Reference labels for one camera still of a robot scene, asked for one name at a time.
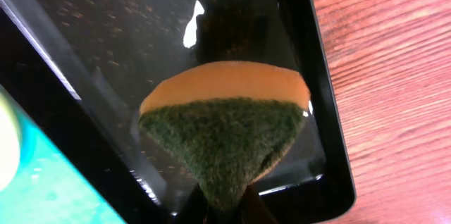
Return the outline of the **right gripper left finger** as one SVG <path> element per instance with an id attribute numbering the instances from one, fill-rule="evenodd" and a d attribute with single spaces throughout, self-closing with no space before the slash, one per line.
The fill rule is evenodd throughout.
<path id="1" fill-rule="evenodd" d="M 214 224 L 214 213 L 199 185 L 192 190 L 174 224 Z"/>

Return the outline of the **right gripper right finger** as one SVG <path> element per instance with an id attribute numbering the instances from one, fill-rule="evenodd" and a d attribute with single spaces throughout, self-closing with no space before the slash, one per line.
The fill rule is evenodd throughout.
<path id="1" fill-rule="evenodd" d="M 240 203 L 242 224 L 278 224 L 252 185 L 246 187 Z"/>

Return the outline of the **green yellow sponge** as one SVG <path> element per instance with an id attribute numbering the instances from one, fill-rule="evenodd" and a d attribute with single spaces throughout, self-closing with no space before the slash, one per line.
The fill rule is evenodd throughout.
<path id="1" fill-rule="evenodd" d="M 234 210 L 298 138 L 310 92 L 295 70 L 218 61 L 161 82 L 139 126 L 194 175 L 208 203 Z"/>

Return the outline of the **yellow-green plate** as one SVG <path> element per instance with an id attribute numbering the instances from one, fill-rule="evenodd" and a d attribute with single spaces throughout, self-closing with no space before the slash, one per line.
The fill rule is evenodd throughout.
<path id="1" fill-rule="evenodd" d="M 4 190 L 18 171 L 21 153 L 21 130 L 13 107 L 1 94 L 1 190 Z"/>

